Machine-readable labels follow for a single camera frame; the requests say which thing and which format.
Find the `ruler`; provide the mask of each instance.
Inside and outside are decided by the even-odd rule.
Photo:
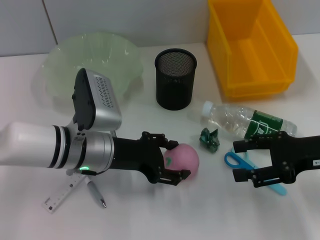
[[[41,205],[51,214],[63,203],[69,194],[86,178],[86,175],[74,173],[57,192],[49,196]]]

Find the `scissors handle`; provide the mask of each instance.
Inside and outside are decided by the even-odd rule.
[[[231,164],[229,161],[228,161],[228,157],[232,158],[233,160],[235,160],[237,163],[239,164]],[[230,168],[233,168],[233,169],[247,169],[247,170],[250,170],[250,169],[254,169],[251,165],[249,165],[248,163],[246,163],[241,157],[239,157],[236,153],[234,152],[227,152],[225,155],[224,155],[224,162],[225,164],[227,164]]]

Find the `yellow plastic bin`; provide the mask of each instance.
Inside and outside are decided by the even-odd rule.
[[[208,0],[207,47],[228,99],[285,91],[295,80],[298,46],[270,0]]]

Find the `white tabletop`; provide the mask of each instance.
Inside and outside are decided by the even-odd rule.
[[[295,83],[277,97],[243,104],[293,121],[300,136],[320,135],[320,34],[294,38],[300,48]],[[170,47],[189,50],[198,62],[192,102],[180,111],[161,108],[155,98],[154,59]],[[0,128],[12,121],[63,126],[71,120],[72,107],[54,106],[41,87],[37,70],[46,56],[0,58]],[[192,145],[200,157],[197,177],[170,186],[150,184],[139,172],[111,169],[94,179],[106,209],[81,184],[50,214],[41,203],[64,183],[64,170],[1,166],[1,239],[319,239],[320,171],[301,173],[296,183],[285,185],[288,195],[280,196],[267,187],[234,181],[223,161],[233,139],[223,132],[217,153],[200,147],[198,138],[204,126],[189,120],[187,114],[201,101],[221,102],[205,45],[144,47],[141,60],[143,84],[137,84],[129,98],[121,101],[123,122],[117,135],[138,139],[149,131]],[[271,164],[264,152],[250,156],[258,166]]]

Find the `pen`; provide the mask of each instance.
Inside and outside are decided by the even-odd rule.
[[[99,202],[101,203],[102,207],[106,208],[106,202],[104,200],[104,197],[101,195],[100,191],[98,190],[96,184],[88,177],[86,176],[84,179],[86,185],[88,186],[91,194],[93,195],[93,197]]]

